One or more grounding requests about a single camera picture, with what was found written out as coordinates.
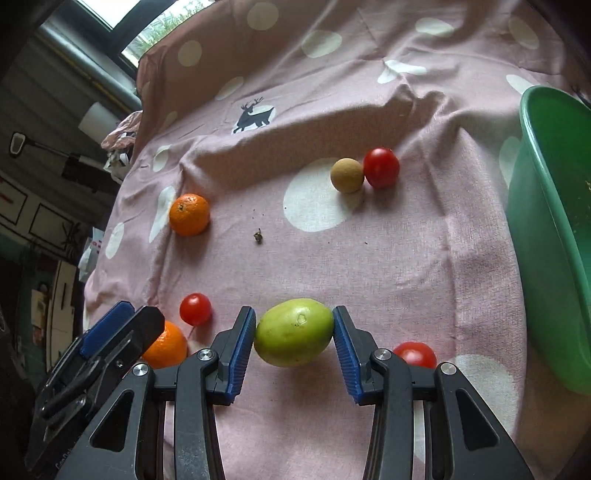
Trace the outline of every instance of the green bowl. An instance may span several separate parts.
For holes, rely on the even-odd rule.
[[[536,350],[570,390],[591,394],[591,110],[529,88],[507,221]]]

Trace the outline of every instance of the deer print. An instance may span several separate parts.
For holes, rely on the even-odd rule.
[[[252,109],[259,103],[261,103],[261,101],[262,97],[256,98],[253,104],[251,105],[248,105],[247,102],[246,104],[241,106],[242,115],[238,119],[238,122],[236,123],[236,129],[233,133],[236,133],[238,130],[244,132],[244,129],[246,127],[249,127],[254,124],[256,124],[257,128],[262,127],[263,125],[269,125],[269,115],[275,107],[271,108],[270,110],[267,110],[266,112],[255,113],[254,115],[252,114]]]

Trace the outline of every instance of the red tomato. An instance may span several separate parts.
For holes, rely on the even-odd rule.
[[[398,345],[393,352],[409,365],[427,368],[435,368],[437,366],[435,353],[425,343],[404,342]]]
[[[394,185],[399,172],[400,163],[389,148],[374,148],[363,159],[363,175],[374,189]]]
[[[203,293],[191,293],[183,299],[178,312],[184,322],[195,327],[210,319],[212,304]]]

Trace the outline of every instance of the cabinet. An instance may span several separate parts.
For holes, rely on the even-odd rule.
[[[76,267],[60,261],[53,280],[53,292],[47,313],[46,367],[47,371],[60,359],[74,337],[73,292]]]

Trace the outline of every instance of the green fruit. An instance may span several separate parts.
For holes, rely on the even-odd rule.
[[[332,312],[319,301],[287,300],[262,316],[256,326],[255,350],[276,367],[304,365],[328,346],[334,328]]]

